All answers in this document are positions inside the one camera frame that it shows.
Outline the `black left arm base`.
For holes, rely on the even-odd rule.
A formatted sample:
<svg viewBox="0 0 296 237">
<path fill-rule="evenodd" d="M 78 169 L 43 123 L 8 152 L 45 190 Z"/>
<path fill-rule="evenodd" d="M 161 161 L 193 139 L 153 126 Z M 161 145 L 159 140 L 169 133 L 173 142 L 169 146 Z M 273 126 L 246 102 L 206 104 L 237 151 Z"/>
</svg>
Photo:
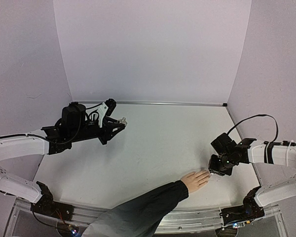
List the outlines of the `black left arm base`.
<svg viewBox="0 0 296 237">
<path fill-rule="evenodd" d="M 54 200 L 49 188 L 42 182 L 37 181 L 41 197 L 37 202 L 31 203 L 31 210 L 44 216 L 59 218 L 63 221 L 70 221 L 73 216 L 74 206 Z"/>
</svg>

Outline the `dark sleeved forearm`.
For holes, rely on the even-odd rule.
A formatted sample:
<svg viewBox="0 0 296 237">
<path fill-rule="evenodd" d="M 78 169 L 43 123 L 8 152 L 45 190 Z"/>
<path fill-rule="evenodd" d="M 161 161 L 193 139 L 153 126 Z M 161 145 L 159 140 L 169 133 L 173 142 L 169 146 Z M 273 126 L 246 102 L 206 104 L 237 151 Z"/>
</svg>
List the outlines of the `dark sleeved forearm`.
<svg viewBox="0 0 296 237">
<path fill-rule="evenodd" d="M 188 198 L 182 181 L 171 182 L 101 214 L 83 237 L 151 237 L 161 220 Z"/>
</svg>

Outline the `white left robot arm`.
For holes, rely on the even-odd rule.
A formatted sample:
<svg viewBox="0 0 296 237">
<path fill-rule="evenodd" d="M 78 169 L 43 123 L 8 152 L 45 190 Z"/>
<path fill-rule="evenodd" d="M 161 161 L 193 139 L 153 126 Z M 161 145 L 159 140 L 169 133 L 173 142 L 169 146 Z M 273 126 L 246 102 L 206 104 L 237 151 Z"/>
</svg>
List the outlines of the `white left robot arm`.
<svg viewBox="0 0 296 237">
<path fill-rule="evenodd" d="M 107 144 L 125 129 L 125 118 L 114 119 L 111 114 L 116 101 L 108 99 L 88 108 L 79 102 L 71 102 L 62 109 L 61 118 L 53 125 L 34 133 L 0 136 L 0 161 L 32 155 L 54 155 L 72 148 L 75 142 L 99 139 Z M 57 205 L 49 188 L 39 181 L 32 182 L 16 175 L 9 175 L 0 167 L 0 192 L 37 204 L 47 216 L 55 214 Z"/>
</svg>

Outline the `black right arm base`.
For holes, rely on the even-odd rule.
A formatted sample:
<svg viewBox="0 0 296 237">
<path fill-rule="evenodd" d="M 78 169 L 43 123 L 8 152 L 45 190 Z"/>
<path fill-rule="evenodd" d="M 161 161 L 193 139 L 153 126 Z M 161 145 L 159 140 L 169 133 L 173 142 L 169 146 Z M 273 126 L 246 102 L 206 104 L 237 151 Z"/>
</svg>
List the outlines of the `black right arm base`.
<svg viewBox="0 0 296 237">
<path fill-rule="evenodd" d="M 223 208 L 220 216 L 225 226 L 234 223 L 243 223 L 253 221 L 257 218 L 264 217 L 263 207 L 259 207 L 253 197 L 245 198 L 240 206 Z"/>
</svg>

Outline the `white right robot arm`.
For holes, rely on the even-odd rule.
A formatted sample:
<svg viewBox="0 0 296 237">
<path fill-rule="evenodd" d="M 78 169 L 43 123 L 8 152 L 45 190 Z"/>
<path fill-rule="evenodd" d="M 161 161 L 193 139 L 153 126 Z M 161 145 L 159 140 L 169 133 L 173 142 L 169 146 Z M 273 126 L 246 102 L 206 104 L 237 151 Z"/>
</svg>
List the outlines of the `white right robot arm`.
<svg viewBox="0 0 296 237">
<path fill-rule="evenodd" d="M 240 164 L 252 164 L 270 168 L 271 174 L 280 169 L 291 173 L 283 178 L 276 175 L 253 192 L 254 204 L 259 207 L 296 196 L 296 142 L 266 142 L 245 138 L 236 143 L 226 133 L 211 142 L 215 154 L 211 156 L 208 169 L 220 176 L 230 176 Z"/>
</svg>

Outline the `glitter nail polish bottle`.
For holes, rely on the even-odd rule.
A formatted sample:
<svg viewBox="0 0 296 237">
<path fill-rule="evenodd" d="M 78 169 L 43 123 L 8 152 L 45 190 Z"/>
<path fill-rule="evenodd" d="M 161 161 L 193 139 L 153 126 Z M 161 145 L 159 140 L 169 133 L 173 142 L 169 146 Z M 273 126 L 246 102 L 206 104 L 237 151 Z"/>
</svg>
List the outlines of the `glitter nail polish bottle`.
<svg viewBox="0 0 296 237">
<path fill-rule="evenodd" d="M 118 122 L 119 122 L 120 124 L 125 125 L 125 126 L 127 125 L 127 121 L 126 121 L 126 118 L 125 118 L 125 117 L 119 119 Z"/>
</svg>

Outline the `mannequin hand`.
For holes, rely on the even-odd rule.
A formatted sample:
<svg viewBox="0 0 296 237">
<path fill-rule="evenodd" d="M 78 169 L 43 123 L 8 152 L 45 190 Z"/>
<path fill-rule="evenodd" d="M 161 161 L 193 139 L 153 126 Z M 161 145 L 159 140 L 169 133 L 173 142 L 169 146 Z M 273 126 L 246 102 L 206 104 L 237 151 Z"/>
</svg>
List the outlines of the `mannequin hand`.
<svg viewBox="0 0 296 237">
<path fill-rule="evenodd" d="M 188 193 L 194 193 L 207 185 L 210 179 L 210 172 L 208 170 L 201 170 L 198 172 L 191 172 L 181 178 L 181 181 L 187 187 Z"/>
</svg>

